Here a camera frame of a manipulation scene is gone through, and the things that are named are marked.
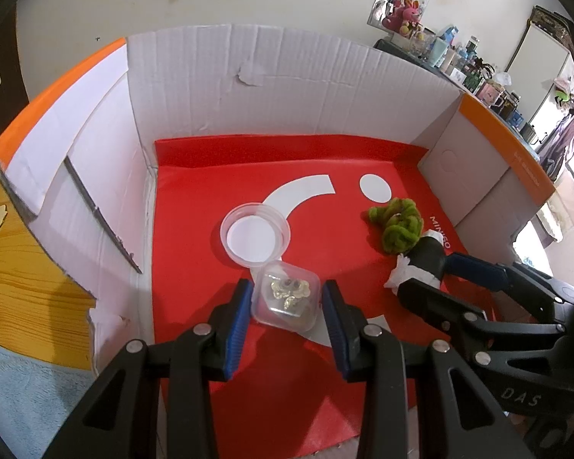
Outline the small clear plastic container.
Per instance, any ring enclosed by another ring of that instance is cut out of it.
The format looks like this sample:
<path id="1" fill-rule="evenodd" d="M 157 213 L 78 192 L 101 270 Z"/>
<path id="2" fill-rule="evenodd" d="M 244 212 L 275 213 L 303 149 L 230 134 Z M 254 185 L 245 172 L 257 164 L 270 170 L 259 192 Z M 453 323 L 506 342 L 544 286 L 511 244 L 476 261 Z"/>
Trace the small clear plastic container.
<path id="1" fill-rule="evenodd" d="M 281 260 L 268 262 L 255 276 L 251 315 L 267 326 L 307 333 L 320 312 L 320 291 L 316 273 Z"/>

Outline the black and white sock roll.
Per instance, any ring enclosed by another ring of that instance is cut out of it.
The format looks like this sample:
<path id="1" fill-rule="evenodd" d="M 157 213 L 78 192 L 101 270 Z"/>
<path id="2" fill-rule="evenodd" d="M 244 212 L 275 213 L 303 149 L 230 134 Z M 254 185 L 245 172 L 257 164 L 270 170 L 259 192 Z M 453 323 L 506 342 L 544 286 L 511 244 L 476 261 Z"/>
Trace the black and white sock roll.
<path id="1" fill-rule="evenodd" d="M 439 288 L 445 261 L 444 235 L 439 231 L 425 231 L 411 251 L 397 257 L 396 266 L 383 286 L 397 294 L 401 284 L 416 279 Z"/>

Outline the round clear plastic lid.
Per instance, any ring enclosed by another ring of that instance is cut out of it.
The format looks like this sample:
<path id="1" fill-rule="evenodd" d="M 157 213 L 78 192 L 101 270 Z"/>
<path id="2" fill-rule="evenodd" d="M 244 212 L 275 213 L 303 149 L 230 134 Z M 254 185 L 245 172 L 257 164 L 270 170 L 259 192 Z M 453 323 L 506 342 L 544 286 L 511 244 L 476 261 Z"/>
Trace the round clear plastic lid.
<path id="1" fill-rule="evenodd" d="M 225 252 L 232 261 L 247 269 L 281 259 L 290 238 L 285 216 L 263 203 L 239 205 L 220 223 L 220 242 Z"/>

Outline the green fuzzy scrunchie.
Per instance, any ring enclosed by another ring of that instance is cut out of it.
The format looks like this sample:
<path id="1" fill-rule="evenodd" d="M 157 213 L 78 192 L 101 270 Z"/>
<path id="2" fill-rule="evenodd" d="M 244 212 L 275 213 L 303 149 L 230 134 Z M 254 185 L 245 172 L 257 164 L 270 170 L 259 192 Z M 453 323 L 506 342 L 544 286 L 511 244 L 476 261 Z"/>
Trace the green fuzzy scrunchie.
<path id="1" fill-rule="evenodd" d="M 419 241 L 424 225 L 415 201 L 397 197 L 386 205 L 370 207 L 368 220 L 383 230 L 380 237 L 383 251 L 392 255 L 411 251 Z"/>

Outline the cluttered dresser with dark cloth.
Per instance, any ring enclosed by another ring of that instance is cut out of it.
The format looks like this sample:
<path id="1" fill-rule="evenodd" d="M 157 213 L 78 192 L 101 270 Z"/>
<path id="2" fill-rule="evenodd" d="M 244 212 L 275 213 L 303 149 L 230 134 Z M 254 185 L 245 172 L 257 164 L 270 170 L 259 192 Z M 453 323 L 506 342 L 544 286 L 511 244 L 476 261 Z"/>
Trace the cluttered dresser with dark cloth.
<path id="1" fill-rule="evenodd" d="M 390 32 L 387 36 L 379 39 L 373 48 L 379 51 L 397 56 L 409 63 L 425 68 L 430 73 L 452 82 L 467 94 L 477 98 L 489 111 L 494 113 L 510 132 L 516 137 L 519 143 L 525 146 L 536 161 L 539 161 L 538 154 L 531 145 L 523 138 L 516 127 L 504 117 L 501 117 L 500 111 L 507 106 L 508 98 L 505 95 L 506 90 L 502 89 L 495 98 L 487 101 L 486 98 L 479 95 L 479 92 L 485 88 L 497 90 L 497 83 L 490 82 L 494 75 L 494 67 L 480 59 L 476 59 L 473 64 L 464 60 L 451 46 L 440 54 L 440 58 L 432 61 L 432 51 L 437 42 L 441 42 L 442 37 L 437 37 L 429 32 L 427 28 L 417 29 L 411 38 L 406 39 L 399 33 Z"/>

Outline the white orange cardboard box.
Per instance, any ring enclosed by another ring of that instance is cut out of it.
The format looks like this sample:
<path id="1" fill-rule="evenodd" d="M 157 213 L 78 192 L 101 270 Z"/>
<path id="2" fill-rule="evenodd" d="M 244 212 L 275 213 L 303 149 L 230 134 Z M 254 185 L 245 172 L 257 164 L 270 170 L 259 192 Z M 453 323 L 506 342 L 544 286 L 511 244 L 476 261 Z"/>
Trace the white orange cardboard box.
<path id="1" fill-rule="evenodd" d="M 476 98 L 388 53 L 297 29 L 189 26 L 118 39 L 33 99 L 0 137 L 0 183 L 40 247 L 96 301 L 102 369 L 151 340 L 159 141 L 206 158 L 296 159 L 368 141 L 385 161 L 421 148 L 417 172 L 474 254 L 510 257 L 554 187 L 530 149 Z"/>

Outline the white refrigerator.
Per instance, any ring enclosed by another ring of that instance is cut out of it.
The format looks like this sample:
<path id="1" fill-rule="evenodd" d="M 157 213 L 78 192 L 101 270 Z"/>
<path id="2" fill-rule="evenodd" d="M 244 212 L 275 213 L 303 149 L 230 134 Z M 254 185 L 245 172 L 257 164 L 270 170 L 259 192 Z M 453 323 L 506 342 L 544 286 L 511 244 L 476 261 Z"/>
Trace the white refrigerator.
<path id="1" fill-rule="evenodd" d="M 529 123 L 535 133 L 531 140 L 534 147 L 541 145 L 565 117 L 555 102 L 554 80 L 564 72 L 570 58 L 567 48 L 530 24 L 508 64 L 511 90 L 519 96 L 517 109 L 523 123 Z"/>

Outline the blue fluffy towel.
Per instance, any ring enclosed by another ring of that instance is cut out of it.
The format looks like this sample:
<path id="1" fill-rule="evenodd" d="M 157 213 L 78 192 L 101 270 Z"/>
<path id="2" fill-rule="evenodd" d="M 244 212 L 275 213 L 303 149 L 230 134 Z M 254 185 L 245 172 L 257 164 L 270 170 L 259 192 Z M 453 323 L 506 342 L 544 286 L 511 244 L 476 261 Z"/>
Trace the blue fluffy towel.
<path id="1" fill-rule="evenodd" d="M 89 370 L 38 361 L 0 346 L 0 435 L 17 458 L 40 458 L 94 383 Z"/>

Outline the pink plush toy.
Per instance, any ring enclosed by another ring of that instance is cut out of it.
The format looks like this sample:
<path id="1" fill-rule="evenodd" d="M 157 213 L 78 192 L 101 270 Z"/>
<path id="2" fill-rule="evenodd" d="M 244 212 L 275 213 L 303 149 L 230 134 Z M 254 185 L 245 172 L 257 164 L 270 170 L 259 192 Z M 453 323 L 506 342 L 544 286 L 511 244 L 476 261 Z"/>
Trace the pink plush toy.
<path id="1" fill-rule="evenodd" d="M 395 0 L 392 13 L 382 20 L 389 31 L 410 38 L 418 28 L 422 16 L 422 6 L 418 0 Z"/>

